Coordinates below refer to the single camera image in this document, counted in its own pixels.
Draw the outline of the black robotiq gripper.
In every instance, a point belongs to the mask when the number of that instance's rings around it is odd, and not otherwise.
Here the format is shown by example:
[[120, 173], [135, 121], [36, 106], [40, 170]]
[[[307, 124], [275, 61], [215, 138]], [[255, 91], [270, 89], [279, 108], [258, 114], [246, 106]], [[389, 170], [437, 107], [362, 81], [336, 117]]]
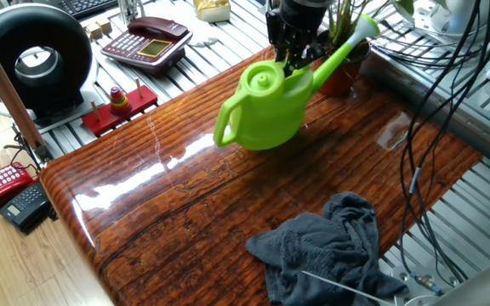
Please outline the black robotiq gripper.
[[284, 64], [286, 77], [325, 55], [318, 28], [331, 5], [330, 0], [281, 0], [279, 10], [265, 13], [268, 38], [275, 50], [275, 62]]

